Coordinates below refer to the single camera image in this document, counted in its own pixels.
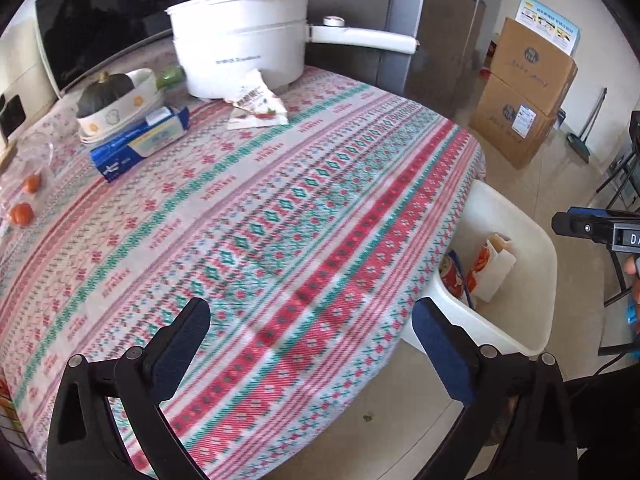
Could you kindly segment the person's right hand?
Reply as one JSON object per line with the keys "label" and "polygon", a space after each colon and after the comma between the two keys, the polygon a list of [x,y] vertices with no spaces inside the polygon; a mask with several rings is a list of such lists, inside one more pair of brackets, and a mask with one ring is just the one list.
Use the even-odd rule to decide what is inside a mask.
{"label": "person's right hand", "polygon": [[640,278],[639,278],[639,258],[630,256],[624,265],[625,272],[632,277],[631,297],[634,298],[636,307],[640,306]]}

